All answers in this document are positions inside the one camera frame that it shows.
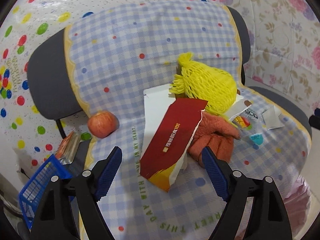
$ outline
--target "orange knitted glove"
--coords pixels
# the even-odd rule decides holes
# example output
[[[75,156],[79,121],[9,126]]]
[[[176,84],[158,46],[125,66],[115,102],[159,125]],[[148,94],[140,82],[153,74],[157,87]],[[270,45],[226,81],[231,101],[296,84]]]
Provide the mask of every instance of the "orange knitted glove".
[[[202,120],[193,137],[188,153],[204,167],[201,151],[209,146],[216,157],[229,162],[233,152],[233,139],[240,139],[236,127],[220,116],[202,113]]]

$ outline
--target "floor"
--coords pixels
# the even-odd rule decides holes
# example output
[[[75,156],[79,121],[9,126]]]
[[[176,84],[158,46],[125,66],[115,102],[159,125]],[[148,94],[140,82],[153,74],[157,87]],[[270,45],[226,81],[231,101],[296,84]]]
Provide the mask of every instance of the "floor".
[[[258,83],[252,79],[246,78],[245,81],[246,86],[257,86],[257,87],[264,87],[271,91],[274,91],[278,94],[276,90],[265,86],[261,83]],[[285,95],[281,94],[285,98],[292,101],[290,98],[286,97]],[[308,110],[304,108],[303,106],[299,105],[298,103],[292,101],[294,104],[296,104],[300,109],[302,109],[307,116],[311,116],[313,113],[311,110]],[[320,163],[320,130],[316,130],[312,128],[312,147],[309,153],[309,156],[307,158],[306,164],[303,167],[303,170],[301,172],[301,175],[305,178],[305,180],[310,185],[310,189],[312,192],[311,196],[311,208],[308,215],[308,220],[303,229],[300,231],[300,233],[295,237],[294,240],[300,240],[305,233],[308,231],[310,226],[312,225],[313,221],[317,217],[317,215],[320,212],[320,169],[319,169],[319,163]]]

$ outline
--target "plastic bag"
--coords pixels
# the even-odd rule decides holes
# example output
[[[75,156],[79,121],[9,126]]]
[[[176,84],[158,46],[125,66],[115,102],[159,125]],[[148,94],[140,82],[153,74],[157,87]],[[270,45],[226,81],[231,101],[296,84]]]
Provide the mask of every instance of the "plastic bag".
[[[310,187],[301,175],[299,175],[283,202],[288,213],[292,238],[294,238],[306,223],[311,205]],[[242,240],[244,233],[245,231],[242,231],[236,236],[235,240]]]
[[[239,116],[237,116],[233,122],[240,130],[248,131],[250,134],[255,134],[257,130],[256,126],[258,122],[258,116],[251,108],[248,108]]]

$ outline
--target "blue plastic basket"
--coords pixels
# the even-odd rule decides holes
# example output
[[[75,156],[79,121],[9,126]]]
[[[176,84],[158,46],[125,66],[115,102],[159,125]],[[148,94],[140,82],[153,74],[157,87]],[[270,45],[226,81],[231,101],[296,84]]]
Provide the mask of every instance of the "blue plastic basket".
[[[32,227],[33,218],[35,217],[44,189],[54,175],[57,175],[60,179],[72,178],[72,175],[52,154],[33,174],[19,193],[20,208],[29,229]]]

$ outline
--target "snack package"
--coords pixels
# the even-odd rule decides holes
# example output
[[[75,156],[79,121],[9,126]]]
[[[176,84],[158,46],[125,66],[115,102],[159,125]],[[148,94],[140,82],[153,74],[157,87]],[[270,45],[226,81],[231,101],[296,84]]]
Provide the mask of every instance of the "snack package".
[[[68,136],[65,137],[62,140],[62,142],[60,143],[59,148],[57,150],[57,153],[55,155],[57,159],[60,159],[62,157],[62,155],[64,154],[64,152],[65,152],[65,150],[66,150],[66,148],[68,146],[68,143],[71,140],[71,137],[73,136],[74,132],[75,131],[71,131],[71,133],[69,133]]]
[[[241,129],[247,130],[251,134],[256,133],[256,125],[258,122],[258,115],[248,108],[234,119],[234,123]]]

